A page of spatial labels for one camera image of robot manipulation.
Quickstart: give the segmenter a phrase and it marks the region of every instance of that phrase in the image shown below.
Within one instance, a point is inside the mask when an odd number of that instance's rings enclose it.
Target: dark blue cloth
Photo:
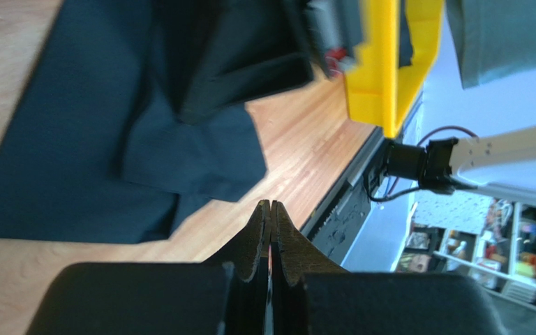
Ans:
[[[158,15],[156,4],[64,3],[0,146],[0,238],[166,239],[211,198],[237,201],[263,177],[243,104],[177,120],[187,34],[159,29],[188,11]]]
[[[400,43],[399,43],[399,62],[398,67],[410,66],[412,64],[412,56],[415,53],[412,48],[412,40],[410,39],[410,30],[408,28],[408,20],[406,19],[406,0],[400,1]]]

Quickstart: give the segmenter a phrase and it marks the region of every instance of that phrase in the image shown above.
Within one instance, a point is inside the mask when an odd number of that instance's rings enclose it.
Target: yellow plastic container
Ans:
[[[443,0],[407,0],[406,17],[414,54],[412,65],[398,68],[400,1],[362,0],[365,36],[359,66],[345,76],[352,120],[384,128],[394,138],[435,62],[440,45]]]

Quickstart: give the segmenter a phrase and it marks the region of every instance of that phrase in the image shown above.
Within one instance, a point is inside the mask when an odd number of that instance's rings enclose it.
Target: white shelf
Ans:
[[[530,281],[521,281],[521,280],[519,280],[520,278],[518,278],[516,276],[510,276],[508,274],[504,274],[503,272],[487,269],[486,267],[482,267],[482,266],[480,266],[478,264],[475,264],[473,262],[468,262],[467,260],[461,260],[460,258],[456,258],[456,257],[450,256],[448,254],[440,253],[438,251],[434,252],[433,254],[441,256],[441,257],[445,257],[448,260],[453,260],[453,261],[455,261],[455,262],[457,262],[457,263],[459,263],[461,265],[466,265],[467,267],[472,267],[473,269],[476,269],[478,271],[482,271],[482,272],[485,272],[485,273],[488,273],[488,274],[492,274],[494,276],[497,276],[498,278],[505,279],[506,281],[517,281],[517,282],[519,282],[519,283],[521,283],[523,285],[529,286],[530,288],[536,290],[536,283],[531,283]]]
[[[472,257],[470,258],[470,261],[476,262],[478,257],[485,257],[485,241],[482,241],[481,235],[475,237],[475,247],[472,249]]]
[[[441,253],[447,253],[447,240],[449,239],[449,232],[450,232],[450,229],[446,229],[443,232],[442,243],[440,244],[440,250],[439,250]]]
[[[516,274],[516,262],[518,261],[518,238],[520,231],[520,217],[522,215],[522,204],[516,202],[512,211],[512,236],[509,239],[509,259],[507,261],[507,273],[512,276]]]

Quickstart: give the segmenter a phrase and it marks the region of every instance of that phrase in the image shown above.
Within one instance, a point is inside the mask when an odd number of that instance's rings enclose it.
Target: shelf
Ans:
[[[445,243],[443,244],[442,248],[440,248],[441,253],[451,255],[448,249],[448,244],[450,241],[454,242],[454,245],[459,248],[462,242],[465,242],[466,245],[463,247],[463,257],[460,259],[464,259],[466,262],[472,262],[474,260],[475,256],[475,248],[477,245],[477,239],[479,238],[477,235],[469,234],[467,232],[458,232],[458,236],[456,237],[450,237],[451,230],[447,230],[448,234],[444,233],[444,239]],[[454,262],[448,262],[446,264],[446,270],[447,271],[455,271],[460,274],[463,274],[465,276],[468,275],[468,272],[470,271],[469,268],[464,267],[462,265],[457,265]]]
[[[433,253],[434,255],[438,255],[440,257],[445,257],[447,258],[448,260],[453,260],[461,265],[465,265],[467,267],[472,267],[473,269],[476,269],[478,271],[482,271],[482,272],[485,272],[485,273],[488,273],[488,274],[493,274],[494,276],[497,276],[498,278],[501,278],[501,279],[505,279],[507,281],[518,281],[519,283],[522,283],[526,286],[529,286],[533,289],[536,290],[536,284],[534,283],[529,283],[529,282],[521,282],[518,280],[518,278],[516,277],[513,277],[513,276],[509,276],[507,274],[504,274],[503,272],[499,272],[499,271],[494,271],[494,270],[491,270],[491,269],[487,269],[486,267],[482,267],[480,265],[477,265],[475,263],[472,263],[472,262],[468,262],[468,261],[465,261],[465,260],[461,260],[460,258],[455,258],[454,256],[451,256],[451,255],[446,255],[446,254],[443,254],[443,253],[439,253],[439,252],[434,252]]]
[[[507,200],[493,201],[485,219],[484,230],[480,237],[481,242],[477,246],[478,253],[480,253],[479,250],[483,250],[484,258],[489,257],[500,263],[499,270],[504,274],[513,271],[510,267],[515,262],[511,251],[514,250],[518,231],[519,217],[514,215],[516,207],[519,211],[521,204]]]
[[[485,241],[482,240],[481,235],[477,235],[475,238],[475,247],[472,252],[471,262],[477,260],[478,257],[485,257]]]
[[[516,274],[516,262],[518,261],[518,231],[520,230],[520,214],[522,213],[522,204],[516,202],[512,213],[512,236],[509,241],[509,260],[507,261],[507,273],[509,275]]]
[[[450,229],[446,229],[443,232],[441,245],[440,245],[440,248],[438,250],[441,253],[447,253],[447,239],[449,239],[449,232],[450,232]]]

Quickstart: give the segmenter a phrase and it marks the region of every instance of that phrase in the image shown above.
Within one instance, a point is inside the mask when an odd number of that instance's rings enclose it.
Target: pegboard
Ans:
[[[492,197],[465,191],[453,195],[417,192],[415,222],[430,227],[458,230],[478,235],[483,230]]]

